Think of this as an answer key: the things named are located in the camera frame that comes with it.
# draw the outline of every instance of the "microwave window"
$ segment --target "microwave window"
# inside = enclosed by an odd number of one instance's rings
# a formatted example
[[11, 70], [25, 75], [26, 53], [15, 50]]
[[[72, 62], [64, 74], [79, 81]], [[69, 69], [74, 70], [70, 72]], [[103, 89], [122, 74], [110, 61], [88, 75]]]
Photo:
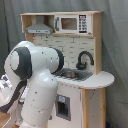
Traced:
[[77, 30], [77, 19], [61, 18], [61, 25], [64, 30]]

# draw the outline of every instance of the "wooden toy kitchen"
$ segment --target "wooden toy kitchen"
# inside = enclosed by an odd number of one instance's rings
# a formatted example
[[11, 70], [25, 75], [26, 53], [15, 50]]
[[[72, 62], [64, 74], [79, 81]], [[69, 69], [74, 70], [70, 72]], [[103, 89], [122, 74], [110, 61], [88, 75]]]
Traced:
[[102, 12], [25, 13], [21, 19], [26, 40], [64, 55], [64, 68], [54, 74], [59, 85], [48, 128], [105, 128], [105, 87], [114, 76], [102, 71]]

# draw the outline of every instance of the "faucet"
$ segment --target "faucet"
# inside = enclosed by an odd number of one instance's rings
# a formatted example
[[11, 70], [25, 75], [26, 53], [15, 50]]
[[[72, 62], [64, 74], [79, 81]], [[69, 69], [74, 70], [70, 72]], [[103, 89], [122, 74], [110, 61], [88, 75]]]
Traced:
[[78, 69], [78, 70], [83, 70], [83, 69], [86, 69], [86, 62], [85, 62], [85, 64], [82, 64], [81, 63], [81, 57], [82, 57], [82, 55], [83, 54], [86, 54], [86, 55], [88, 55], [89, 56], [89, 58], [90, 58], [90, 61], [91, 61], [91, 65], [94, 65], [94, 60], [93, 60], [93, 57], [92, 57], [92, 55], [89, 53], [89, 52], [87, 52], [87, 51], [82, 51], [80, 54], [79, 54], [79, 56], [78, 56], [78, 63], [76, 64], [76, 68]]

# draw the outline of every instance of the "kitchen backsplash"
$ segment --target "kitchen backsplash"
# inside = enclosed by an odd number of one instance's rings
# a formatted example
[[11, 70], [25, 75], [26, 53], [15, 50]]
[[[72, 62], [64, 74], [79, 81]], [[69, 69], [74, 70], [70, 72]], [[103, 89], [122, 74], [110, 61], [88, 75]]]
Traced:
[[[94, 58], [94, 39], [80, 36], [34, 35], [35, 45], [53, 47], [62, 51], [64, 67], [76, 68], [78, 56], [82, 51], [88, 51]], [[82, 63], [87, 62], [87, 70], [94, 70], [87, 55], [82, 56]]]

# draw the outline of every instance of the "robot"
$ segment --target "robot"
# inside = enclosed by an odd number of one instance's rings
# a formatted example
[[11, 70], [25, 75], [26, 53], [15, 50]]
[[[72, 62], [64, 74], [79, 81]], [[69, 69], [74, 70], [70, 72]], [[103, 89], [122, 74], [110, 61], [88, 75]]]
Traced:
[[20, 128], [46, 128], [58, 89], [53, 73], [61, 70], [63, 65], [61, 51], [36, 47], [29, 41], [20, 42], [5, 61], [6, 77], [3, 76], [0, 84], [0, 111], [14, 112], [27, 86], [29, 90], [21, 112]]

